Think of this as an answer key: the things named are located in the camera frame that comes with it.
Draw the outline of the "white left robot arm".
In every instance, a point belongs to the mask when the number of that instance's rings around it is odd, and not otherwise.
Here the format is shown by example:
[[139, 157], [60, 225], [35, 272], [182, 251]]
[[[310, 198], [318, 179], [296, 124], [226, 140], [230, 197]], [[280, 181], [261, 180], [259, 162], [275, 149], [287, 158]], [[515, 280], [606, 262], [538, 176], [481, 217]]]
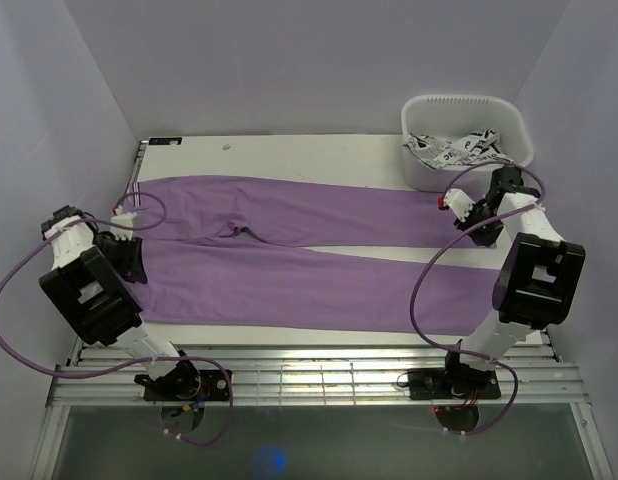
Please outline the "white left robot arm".
[[41, 224], [53, 265], [39, 284], [85, 344], [116, 347], [142, 365], [138, 384], [167, 400], [193, 400], [202, 393], [199, 371], [183, 351], [149, 332], [129, 289], [148, 282], [142, 239], [131, 231], [134, 217], [123, 213], [101, 231], [76, 207], [56, 210]]

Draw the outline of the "purple trousers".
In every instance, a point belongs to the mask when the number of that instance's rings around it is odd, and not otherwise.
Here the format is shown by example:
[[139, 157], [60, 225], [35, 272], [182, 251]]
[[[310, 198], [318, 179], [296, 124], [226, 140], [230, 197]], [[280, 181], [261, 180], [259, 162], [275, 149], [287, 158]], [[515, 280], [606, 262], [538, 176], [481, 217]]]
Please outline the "purple trousers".
[[232, 176], [137, 183], [148, 278], [145, 319], [464, 336], [487, 315], [497, 274], [339, 253], [471, 241], [432, 194]]

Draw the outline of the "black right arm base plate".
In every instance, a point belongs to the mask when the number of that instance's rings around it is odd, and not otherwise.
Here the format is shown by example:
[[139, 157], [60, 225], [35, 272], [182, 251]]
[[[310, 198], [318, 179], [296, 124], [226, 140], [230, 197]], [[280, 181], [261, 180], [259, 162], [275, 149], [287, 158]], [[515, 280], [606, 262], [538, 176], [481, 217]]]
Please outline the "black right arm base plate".
[[445, 368], [416, 368], [401, 374], [397, 386], [411, 400], [497, 400], [501, 390], [494, 371], [455, 374]]

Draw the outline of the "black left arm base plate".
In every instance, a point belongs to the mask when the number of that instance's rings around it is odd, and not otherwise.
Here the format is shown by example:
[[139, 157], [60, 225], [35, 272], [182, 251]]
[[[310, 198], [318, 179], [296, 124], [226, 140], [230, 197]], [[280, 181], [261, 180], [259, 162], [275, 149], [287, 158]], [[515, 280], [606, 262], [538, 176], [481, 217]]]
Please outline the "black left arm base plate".
[[[218, 369], [200, 369], [201, 395], [204, 401], [223, 402], [229, 400], [228, 382], [223, 373]], [[194, 401], [193, 398], [184, 399], [174, 395], [164, 396], [154, 392], [148, 386], [144, 387], [142, 399], [153, 402], [187, 402]]]

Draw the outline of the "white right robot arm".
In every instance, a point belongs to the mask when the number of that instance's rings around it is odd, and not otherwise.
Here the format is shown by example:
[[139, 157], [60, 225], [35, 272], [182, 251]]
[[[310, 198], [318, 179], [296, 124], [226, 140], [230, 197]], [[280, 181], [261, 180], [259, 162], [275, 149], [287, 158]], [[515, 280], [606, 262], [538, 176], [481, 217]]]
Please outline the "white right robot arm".
[[454, 213], [456, 228], [477, 246], [493, 245], [502, 233], [511, 241], [493, 288], [491, 312], [447, 353], [440, 373], [447, 394], [477, 399], [495, 386], [494, 363], [516, 342], [566, 319], [586, 251], [557, 233], [541, 205], [540, 190], [526, 185], [516, 167], [495, 169], [482, 199], [474, 201], [451, 188], [439, 206]]

